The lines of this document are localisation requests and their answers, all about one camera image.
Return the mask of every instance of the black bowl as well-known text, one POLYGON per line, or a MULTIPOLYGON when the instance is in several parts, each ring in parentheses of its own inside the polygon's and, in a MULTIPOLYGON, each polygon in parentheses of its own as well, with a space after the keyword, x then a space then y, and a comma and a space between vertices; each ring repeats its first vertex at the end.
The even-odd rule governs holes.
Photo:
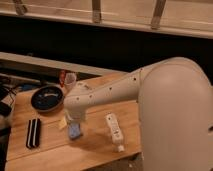
POLYGON ((50 112, 62 103, 63 98, 63 92, 60 88, 46 86, 33 94, 31 104, 39 113, 50 112))

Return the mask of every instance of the wooden table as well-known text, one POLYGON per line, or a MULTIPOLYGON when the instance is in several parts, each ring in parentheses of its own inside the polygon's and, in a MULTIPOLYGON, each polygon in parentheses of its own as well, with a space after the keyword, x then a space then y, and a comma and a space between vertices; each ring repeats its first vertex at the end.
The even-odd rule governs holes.
MULTIPOLYGON (((85 80, 91 87, 121 77, 122 74, 85 80)), ((9 140, 6 170, 66 171, 84 170, 134 155, 141 151, 138 107, 135 101, 114 103, 90 108, 86 122, 82 123, 84 136, 70 141, 67 129, 59 131, 58 123, 63 116, 63 107, 41 115, 31 107, 34 91, 19 93, 13 116, 9 140), (114 112, 125 137, 125 152, 118 153, 112 143, 104 116, 114 112), (28 120, 42 121, 40 146, 26 148, 28 120)))

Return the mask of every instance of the railing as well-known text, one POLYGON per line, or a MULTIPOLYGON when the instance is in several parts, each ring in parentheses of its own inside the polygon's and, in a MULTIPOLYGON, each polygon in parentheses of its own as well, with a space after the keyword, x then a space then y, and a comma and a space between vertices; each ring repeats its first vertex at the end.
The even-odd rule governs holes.
POLYGON ((212 0, 0 0, 0 15, 213 38, 212 0))

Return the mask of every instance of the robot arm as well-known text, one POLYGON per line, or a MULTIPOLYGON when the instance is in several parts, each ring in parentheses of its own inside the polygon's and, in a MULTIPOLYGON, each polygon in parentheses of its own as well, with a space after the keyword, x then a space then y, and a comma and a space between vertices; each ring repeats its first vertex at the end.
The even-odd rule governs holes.
POLYGON ((71 122, 94 105, 138 100, 144 171, 213 168, 212 87, 193 61, 171 58, 96 89, 77 87, 64 101, 71 122))

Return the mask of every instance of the wii remote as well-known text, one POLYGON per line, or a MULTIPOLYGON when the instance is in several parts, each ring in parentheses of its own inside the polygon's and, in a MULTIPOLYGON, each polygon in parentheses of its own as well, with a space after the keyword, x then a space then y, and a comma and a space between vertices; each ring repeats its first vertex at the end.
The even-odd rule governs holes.
POLYGON ((118 125, 116 115, 114 113, 106 115, 106 122, 108 127, 110 128, 110 132, 112 135, 112 142, 117 146, 118 152, 124 151, 123 146, 124 137, 118 125))

